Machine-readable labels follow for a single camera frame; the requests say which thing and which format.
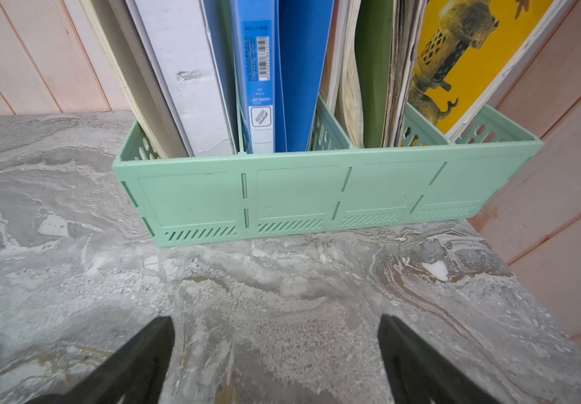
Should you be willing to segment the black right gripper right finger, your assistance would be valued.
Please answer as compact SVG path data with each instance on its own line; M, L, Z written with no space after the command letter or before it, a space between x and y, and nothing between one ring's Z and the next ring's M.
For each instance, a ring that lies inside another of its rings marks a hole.
M496 403L396 316L381 316L378 343L396 403Z

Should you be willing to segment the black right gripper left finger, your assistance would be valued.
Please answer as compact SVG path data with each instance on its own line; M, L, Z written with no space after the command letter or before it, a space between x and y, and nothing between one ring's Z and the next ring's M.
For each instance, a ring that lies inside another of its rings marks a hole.
M158 316L69 392L30 403L157 403L174 348L174 323Z

